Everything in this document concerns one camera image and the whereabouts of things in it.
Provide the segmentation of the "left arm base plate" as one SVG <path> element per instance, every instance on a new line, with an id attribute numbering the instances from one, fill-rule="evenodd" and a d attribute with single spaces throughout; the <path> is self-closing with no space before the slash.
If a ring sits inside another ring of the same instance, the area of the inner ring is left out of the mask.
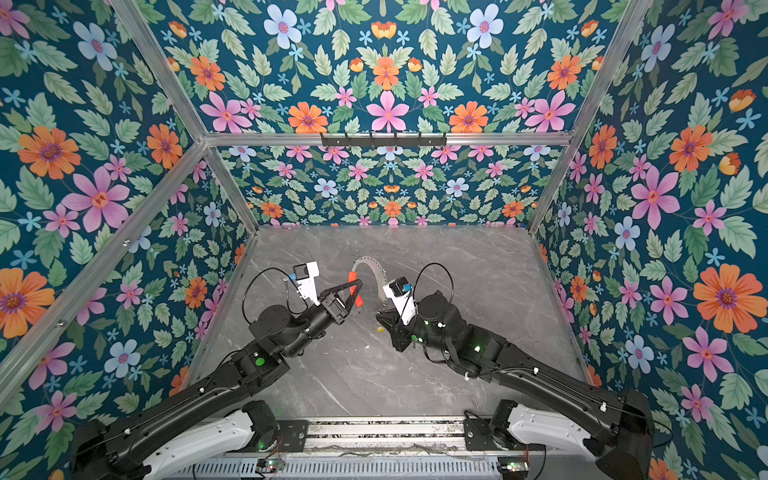
<path id="1" fill-rule="evenodd" d="M 267 448 L 268 452 L 300 453 L 304 451 L 310 422 L 307 420 L 278 420 L 273 443 Z"/>

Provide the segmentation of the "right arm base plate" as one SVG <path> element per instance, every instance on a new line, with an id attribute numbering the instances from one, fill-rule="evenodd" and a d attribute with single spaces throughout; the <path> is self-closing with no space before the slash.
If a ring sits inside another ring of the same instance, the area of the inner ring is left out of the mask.
<path id="1" fill-rule="evenodd" d="M 482 417 L 471 410 L 463 412 L 465 448 L 468 451 L 543 451 L 540 444 L 524 444 L 499 421 Z"/>

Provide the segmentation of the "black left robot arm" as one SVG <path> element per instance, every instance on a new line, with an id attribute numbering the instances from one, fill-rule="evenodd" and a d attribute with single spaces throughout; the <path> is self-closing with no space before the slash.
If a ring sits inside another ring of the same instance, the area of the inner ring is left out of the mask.
<path id="1" fill-rule="evenodd" d="M 257 394 L 288 372 L 288 359 L 344 322 L 361 286 L 356 279 L 326 289 L 298 315 L 270 306 L 250 324 L 252 341 L 198 382 L 110 425 L 89 421 L 73 437 L 72 478 L 164 479 L 248 445 L 271 447 L 277 421 Z"/>

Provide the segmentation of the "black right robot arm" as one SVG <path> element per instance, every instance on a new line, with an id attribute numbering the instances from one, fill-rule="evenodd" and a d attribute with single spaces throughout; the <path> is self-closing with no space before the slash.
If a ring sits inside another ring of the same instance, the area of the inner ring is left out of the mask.
<path id="1" fill-rule="evenodd" d="M 452 371 L 521 392 L 545 410 L 513 405 L 503 422 L 524 444 L 578 452 L 612 479 L 650 473 L 654 424 L 648 398 L 633 389 L 613 393 L 577 380 L 524 352 L 506 338 L 468 323 L 441 292 L 419 303 L 398 297 L 376 319 L 393 347 L 412 344 L 440 353 Z"/>

